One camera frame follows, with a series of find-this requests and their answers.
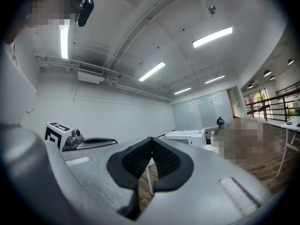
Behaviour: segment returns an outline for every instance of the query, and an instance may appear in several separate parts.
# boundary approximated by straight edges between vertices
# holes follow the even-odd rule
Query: ceiling spotlight
[[[208,12],[213,15],[216,12],[216,7],[214,5],[210,5],[208,8]]]
[[[293,62],[294,62],[293,59],[289,59],[288,62],[287,62],[287,65],[291,65]]]
[[[270,70],[265,70],[264,73],[263,73],[263,76],[268,76],[270,75],[272,72]]]

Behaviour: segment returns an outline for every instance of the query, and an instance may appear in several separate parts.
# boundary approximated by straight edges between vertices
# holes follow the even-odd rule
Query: black railing
[[[258,102],[255,102],[255,103],[246,104],[246,106],[249,106],[249,107],[246,107],[247,116],[248,117],[253,117],[253,118],[263,118],[266,121],[268,121],[268,120],[277,120],[277,121],[287,122],[293,116],[296,116],[296,114],[294,114],[294,111],[290,112],[290,109],[294,109],[294,107],[287,107],[286,106],[286,104],[294,102],[294,100],[285,101],[285,98],[293,96],[295,94],[300,94],[300,86],[298,86],[298,89],[296,89],[296,90],[286,92],[286,93],[284,93],[282,95],[279,95],[277,97],[271,97],[269,99],[265,99],[265,100],[258,101]],[[276,99],[282,99],[283,102],[274,103],[274,104],[269,103],[270,101],[276,100]],[[273,106],[273,105],[282,105],[282,104],[283,104],[284,108],[275,108],[275,109],[271,108],[271,106]],[[284,113],[282,113],[282,114],[280,114],[280,113],[271,113],[271,111],[279,111],[279,110],[284,110]],[[275,118],[273,118],[273,116],[284,116],[284,119],[275,119]]]
[[[280,95],[284,95],[284,94],[286,94],[286,93],[288,93],[288,92],[291,92],[291,91],[293,91],[293,90],[297,90],[297,89],[299,89],[300,88],[300,82],[297,82],[297,83],[295,83],[295,84],[293,84],[293,85],[291,85],[291,86],[288,86],[288,87],[286,87],[286,88],[283,88],[282,90],[279,90],[279,91],[277,91],[276,92],[276,95],[277,96],[280,96]]]

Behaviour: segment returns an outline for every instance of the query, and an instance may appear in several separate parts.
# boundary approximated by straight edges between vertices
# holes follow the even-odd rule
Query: desk
[[[283,162],[285,160],[286,148],[290,148],[290,149],[293,149],[293,150],[295,150],[297,152],[300,152],[299,148],[296,148],[295,146],[293,146],[294,140],[300,141],[300,139],[295,138],[297,131],[300,132],[300,127],[297,127],[297,125],[300,124],[300,117],[294,117],[291,120],[289,120],[289,122],[291,122],[292,124],[291,125],[287,125],[287,123],[285,123],[285,124],[283,124],[283,125],[280,126],[281,128],[286,129],[286,138],[285,138],[285,150],[283,152],[281,164],[280,164],[280,167],[279,167],[279,170],[278,170],[278,173],[277,173],[276,177],[279,176],[281,168],[282,168],[282,165],[283,165]],[[291,143],[288,143],[289,130],[294,131],[294,135],[292,137]]]
[[[166,134],[165,138],[172,140],[186,140],[190,146],[210,150],[210,147],[206,148],[206,136],[204,129],[192,131],[172,131]]]

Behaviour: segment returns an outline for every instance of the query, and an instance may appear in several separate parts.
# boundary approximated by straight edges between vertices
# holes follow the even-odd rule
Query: gray surface
[[[107,172],[106,163],[113,153],[141,140],[64,152],[63,157],[65,160],[88,157],[89,162],[71,166],[70,170],[93,198],[105,203],[107,208],[117,210],[129,203],[132,191],[114,183]],[[172,218],[172,223],[177,224],[224,225],[241,219],[242,215],[218,182],[227,177],[234,177],[260,204],[265,204],[271,198],[260,181],[218,154],[181,142],[164,138],[162,140],[187,153],[192,158],[195,169],[191,178],[177,191],[155,193],[146,211],[138,218],[141,224],[169,224]]]
[[[218,181],[231,176],[261,204],[270,199],[270,193],[256,178],[219,155],[164,139],[164,142],[189,154],[195,169],[178,190],[155,193],[146,211],[133,222],[115,212],[129,202],[132,192],[117,187],[104,164],[111,154],[141,139],[66,152],[64,157],[68,159],[90,159],[86,164],[74,165],[71,171],[55,143],[46,141],[44,146],[35,133],[20,127],[0,125],[0,135],[3,142],[0,146],[1,161],[12,185],[28,206],[55,224],[230,224],[241,216]],[[236,224],[258,221],[277,201],[273,199]]]
[[[194,172],[176,192],[155,193],[138,222],[224,225],[237,221],[242,216],[218,182],[227,177],[234,177],[260,204],[271,198],[259,180],[218,154],[172,140],[163,141],[187,153],[194,162]]]
[[[70,201],[72,206],[83,217],[88,218],[92,221],[92,223],[95,224],[100,224],[100,222],[102,224],[131,224],[128,219],[117,214],[115,212],[115,208],[107,202],[107,199],[112,199],[111,197],[116,198],[116,201],[119,198],[119,196],[114,196],[115,191],[113,189],[111,189],[110,191],[106,191],[105,194],[105,188],[103,188],[101,182],[99,182],[99,184],[95,187],[93,186],[95,185],[93,182],[91,183],[93,185],[89,185],[88,181],[82,184],[80,180],[82,180],[82,176],[85,176],[85,173],[87,173],[87,171],[81,173],[82,176],[80,175],[78,177],[75,177],[69,167],[66,165],[66,162],[64,161],[57,145],[51,141],[45,141],[45,145],[51,168],[53,170],[56,181],[61,188],[61,191],[63,192],[64,196]],[[76,155],[70,152],[68,157],[70,157],[70,159],[75,157],[80,158],[80,153],[82,152],[85,152],[85,150],[77,151]],[[104,176],[107,176],[107,174],[103,174],[103,176],[101,175],[101,177],[98,177],[99,181],[104,180],[102,179]],[[128,195],[129,193],[132,193],[131,191],[128,192],[122,188],[119,189],[119,191],[122,190],[124,191],[124,194],[122,200],[119,201],[119,207],[124,205],[125,202],[129,201]]]
[[[70,166],[70,170],[96,199],[106,203],[112,209],[118,210],[129,204],[133,191],[119,187],[107,172],[106,164],[112,154],[139,141],[141,139],[87,150],[67,151],[62,155],[65,160],[88,157],[89,162]]]

